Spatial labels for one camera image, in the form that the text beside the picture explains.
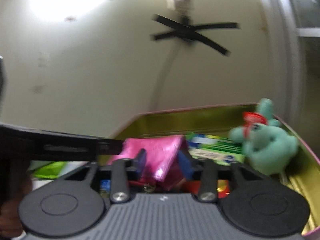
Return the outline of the person's left hand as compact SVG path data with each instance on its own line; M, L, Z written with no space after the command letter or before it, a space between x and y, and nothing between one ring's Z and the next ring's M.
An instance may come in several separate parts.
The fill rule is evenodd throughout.
M1 206L1 239L15 238L22 234L23 227L18 216L18 206L32 189L32 178L27 176L13 197Z

